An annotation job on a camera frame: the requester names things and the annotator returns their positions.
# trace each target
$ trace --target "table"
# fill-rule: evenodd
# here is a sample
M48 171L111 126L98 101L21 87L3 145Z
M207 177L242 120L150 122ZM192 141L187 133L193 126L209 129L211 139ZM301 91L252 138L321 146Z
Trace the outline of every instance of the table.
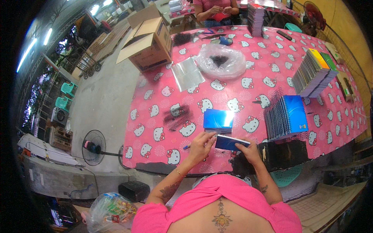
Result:
M271 1L271 0L242 0L242 1L238 0L237 1L237 4L239 4L239 8L247 8L247 4L249 3L259 4L268 11L284 13L284 14L292 15L298 18L300 17L300 14L298 12L295 12L287 8L285 4L279 1Z
M278 1L270 1L270 0L243 0L243 1L237 1L237 4L239 8L246 9L248 3L257 3L261 6L263 6L268 11L273 12L279 12L284 13L288 15L292 15L294 17L300 17L300 14L287 8L285 4L278 2ZM184 8L181 11L170 13L170 19L175 18L182 15L187 14L194 14L194 6L191 6L190 3L187 0L183 0L182 4L184 5Z
M229 110L228 102L235 102L237 105L240 103L243 108L235 113L232 136L246 135L259 144L266 142L263 115L265 105L255 104L253 101L271 96L280 87L284 94L295 95L291 79L305 51L315 48L328 53L324 41L285 29L280 30L289 34L293 41L277 34L278 28L263 28L264 38L253 38L246 26L221 26L212 29L227 33L233 39L231 48L241 50L246 56L246 72L234 80L207 79L197 87L179 92L171 66L189 57L195 59L199 50L210 40L197 38L194 43L174 47L171 64L144 73L138 80L127 120L123 152L125 166L137 169L142 167L146 170L146 163L158 163L161 173L172 171L172 166L175 167L188 155L189 150L183 150L183 147L203 131L205 104L211 104L215 109ZM336 150L367 128L363 103L354 79L346 66L337 65L337 68L347 72L350 77L356 101L353 104L345 102L335 78L317 98L303 99L309 128L304 144L309 159ZM179 127L175 132L168 131L163 125L162 113L183 104L189 105L194 117L185 122L185 127ZM256 119L258 124L250 125L249 119ZM244 129L248 129L247 124L252 126L248 131ZM213 147L206 161L193 168L191 173L232 171L228 160L235 155L236 152Z
M182 15L194 14L194 6L191 6L190 2L188 2L187 0L182 0L181 3L183 4L184 8L181 11L170 13L170 19Z

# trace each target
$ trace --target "concrete ledge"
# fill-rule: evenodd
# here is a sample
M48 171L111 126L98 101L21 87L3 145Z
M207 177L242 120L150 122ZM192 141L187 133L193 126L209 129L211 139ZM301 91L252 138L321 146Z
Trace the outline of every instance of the concrete ledge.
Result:
M88 189L81 192L72 192L74 199L96 198L97 187L99 194L118 192L118 185L128 182L132 177L124 173L94 172L88 170L49 163L36 157L24 157L25 181L28 187L36 193L57 198L69 198L64 194L72 191Z

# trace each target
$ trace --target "ceiling light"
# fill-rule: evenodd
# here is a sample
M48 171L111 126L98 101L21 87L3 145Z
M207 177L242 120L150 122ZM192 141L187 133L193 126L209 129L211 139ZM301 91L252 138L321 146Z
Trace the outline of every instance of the ceiling light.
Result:
M92 14L92 16L95 15L95 14L97 13L99 7L100 7L99 5L94 5L94 6L92 7L92 10L91 10L91 14Z
M21 67L23 61L25 60L27 54L30 52L31 48L34 46L34 44L36 43L36 41L37 41L37 38L35 38L35 39L31 42L31 44L28 46L28 48L27 48L25 54L22 56L22 59L21 59L21 61L19 62L19 65L18 65L18 68L17 68L17 73L18 73L19 68Z
M112 3L113 2L113 0L106 0L106 1L104 1L104 6L107 6L107 5L109 5L110 3Z
M48 31L48 33L46 35L46 39L44 40L44 45L47 45L49 37L50 37L50 34L52 34L52 28L49 29L49 31Z

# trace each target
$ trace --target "plastic bag of snacks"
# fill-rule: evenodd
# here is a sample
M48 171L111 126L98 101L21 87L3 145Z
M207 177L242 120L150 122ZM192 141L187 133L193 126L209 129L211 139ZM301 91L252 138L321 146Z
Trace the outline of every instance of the plastic bag of snacks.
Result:
M246 71L245 55L222 44L207 44L198 53L196 62L204 76L213 79L234 79Z
M90 211L81 213L90 233L131 228L136 206L114 192L101 194L92 203Z

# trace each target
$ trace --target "hand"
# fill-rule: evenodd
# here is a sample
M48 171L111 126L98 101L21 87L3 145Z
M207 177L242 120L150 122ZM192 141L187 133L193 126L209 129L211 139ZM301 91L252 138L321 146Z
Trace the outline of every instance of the hand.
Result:
M216 132L201 132L193 139L187 157L193 167L207 158L207 154L210 152L212 145L216 141L216 137L214 137L215 134Z
M260 158L256 143L247 137L240 137L238 139L250 142L250 145L248 147L245 147L244 145L239 144L239 143L235 144L235 146L244 153L247 161L251 163L254 167L262 164L263 161Z
M213 6L209 9L209 12L211 14L217 14L217 13L220 13L224 10L224 8L220 7L220 6Z
M226 8L224 8L224 13L226 14L230 14L232 12L232 7L231 6L227 6Z

